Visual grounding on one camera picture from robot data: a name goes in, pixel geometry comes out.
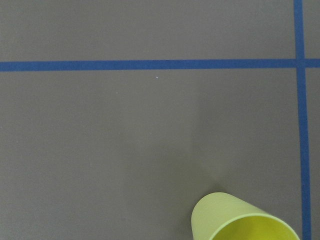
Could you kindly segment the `yellow plastic cup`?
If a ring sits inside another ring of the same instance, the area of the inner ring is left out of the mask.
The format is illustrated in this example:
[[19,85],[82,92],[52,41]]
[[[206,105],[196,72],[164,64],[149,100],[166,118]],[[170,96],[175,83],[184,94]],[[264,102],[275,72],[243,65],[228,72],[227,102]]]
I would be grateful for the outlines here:
[[298,240],[283,220],[224,192],[202,197],[193,208],[194,240]]

